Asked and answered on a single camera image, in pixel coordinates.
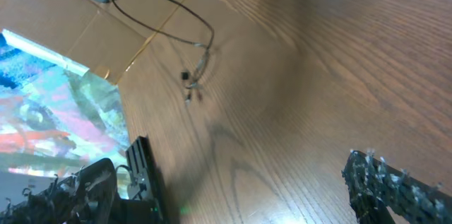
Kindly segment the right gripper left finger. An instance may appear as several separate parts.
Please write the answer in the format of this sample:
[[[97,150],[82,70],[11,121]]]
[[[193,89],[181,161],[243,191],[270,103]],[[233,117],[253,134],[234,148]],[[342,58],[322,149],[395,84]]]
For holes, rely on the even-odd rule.
[[[108,223],[117,197],[117,171],[103,158],[64,179],[55,175],[37,194],[28,187],[21,194],[24,200],[16,205],[7,199],[2,223]]]

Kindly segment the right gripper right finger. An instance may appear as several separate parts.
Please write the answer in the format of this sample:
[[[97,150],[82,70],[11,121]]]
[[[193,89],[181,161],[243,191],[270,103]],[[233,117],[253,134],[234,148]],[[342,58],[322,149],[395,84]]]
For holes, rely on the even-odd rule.
[[[451,224],[451,197],[397,170],[374,152],[351,150],[342,170],[350,206],[359,224],[393,223],[389,211],[409,223]]]

